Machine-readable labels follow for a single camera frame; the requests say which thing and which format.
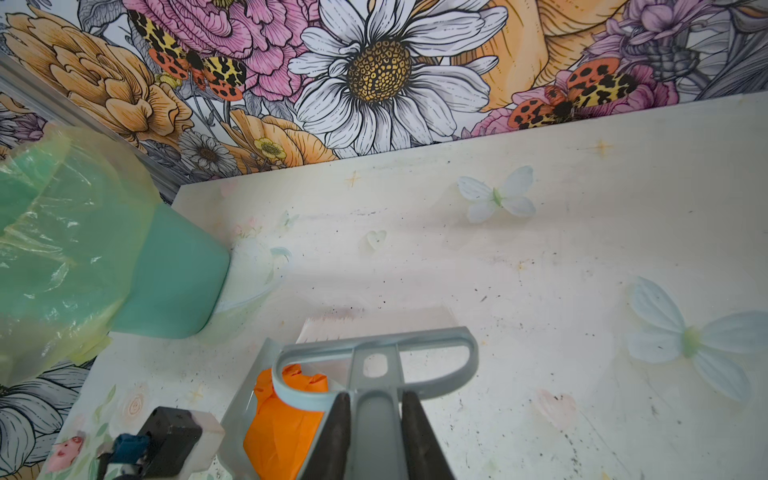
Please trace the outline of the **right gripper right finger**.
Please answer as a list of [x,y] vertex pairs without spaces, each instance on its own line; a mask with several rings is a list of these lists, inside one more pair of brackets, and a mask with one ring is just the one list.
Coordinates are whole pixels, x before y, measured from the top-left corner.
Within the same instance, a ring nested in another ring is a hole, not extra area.
[[411,391],[402,395],[401,431],[410,480],[455,479],[419,397]]

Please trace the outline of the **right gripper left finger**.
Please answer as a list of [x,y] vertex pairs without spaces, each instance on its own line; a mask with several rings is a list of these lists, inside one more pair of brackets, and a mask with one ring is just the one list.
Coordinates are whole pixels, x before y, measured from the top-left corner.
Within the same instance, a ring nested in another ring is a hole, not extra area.
[[351,443],[351,401],[339,393],[308,457],[302,480],[342,480]]

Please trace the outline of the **grey-blue dustpan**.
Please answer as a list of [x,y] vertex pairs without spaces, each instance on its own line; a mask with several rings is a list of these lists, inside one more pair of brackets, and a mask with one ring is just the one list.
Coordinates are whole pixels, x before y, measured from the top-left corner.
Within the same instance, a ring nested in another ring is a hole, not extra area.
[[225,430],[225,437],[218,451],[218,460],[234,479],[262,479],[252,467],[244,451],[243,441],[257,410],[257,400],[253,393],[257,378],[266,369],[272,373],[272,365],[281,348],[279,343],[271,339],[264,342],[254,364],[221,421]]

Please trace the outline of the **grey-blue hand brush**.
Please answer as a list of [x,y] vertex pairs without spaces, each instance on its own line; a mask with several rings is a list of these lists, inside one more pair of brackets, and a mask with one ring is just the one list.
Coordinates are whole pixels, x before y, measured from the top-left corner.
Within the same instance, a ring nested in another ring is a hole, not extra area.
[[[479,347],[465,326],[407,329],[402,322],[383,321],[377,333],[376,320],[319,319],[306,322],[320,338],[287,345],[272,365],[273,386],[287,405],[324,414],[310,454],[317,442],[336,396],[348,393],[351,401],[351,443],[343,479],[409,479],[401,431],[401,402],[405,391],[421,402],[461,389],[479,367]],[[405,378],[405,353],[460,348],[466,361],[442,376],[409,382]],[[286,383],[288,366],[332,361],[348,364],[347,380],[339,390],[314,393]]]

